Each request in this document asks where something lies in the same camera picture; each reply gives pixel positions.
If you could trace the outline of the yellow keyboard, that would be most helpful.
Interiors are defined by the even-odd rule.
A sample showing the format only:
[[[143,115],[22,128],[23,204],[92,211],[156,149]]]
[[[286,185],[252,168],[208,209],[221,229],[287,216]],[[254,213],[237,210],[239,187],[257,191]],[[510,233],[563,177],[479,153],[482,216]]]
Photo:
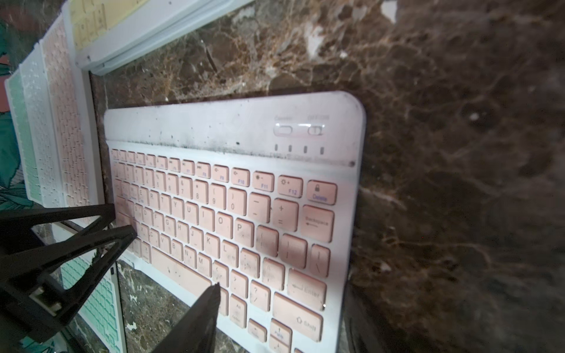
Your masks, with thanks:
[[[103,76],[249,3],[78,0],[62,11],[72,62]]]

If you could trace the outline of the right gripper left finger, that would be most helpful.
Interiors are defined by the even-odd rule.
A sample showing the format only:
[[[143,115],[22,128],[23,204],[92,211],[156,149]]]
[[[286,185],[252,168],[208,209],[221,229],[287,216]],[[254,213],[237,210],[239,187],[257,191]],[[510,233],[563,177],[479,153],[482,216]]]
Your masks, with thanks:
[[[45,244],[33,228],[91,217],[69,239]],[[69,325],[110,267],[136,239],[127,224],[110,228],[112,204],[1,212],[1,342],[42,343]],[[63,264],[95,251],[84,275],[65,289],[54,277]]]

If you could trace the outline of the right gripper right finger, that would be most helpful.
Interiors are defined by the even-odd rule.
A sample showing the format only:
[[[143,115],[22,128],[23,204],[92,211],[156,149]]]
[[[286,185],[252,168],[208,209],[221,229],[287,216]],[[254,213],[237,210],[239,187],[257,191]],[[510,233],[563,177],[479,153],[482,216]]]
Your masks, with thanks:
[[[153,352],[214,352],[220,302],[220,285],[207,288]]]

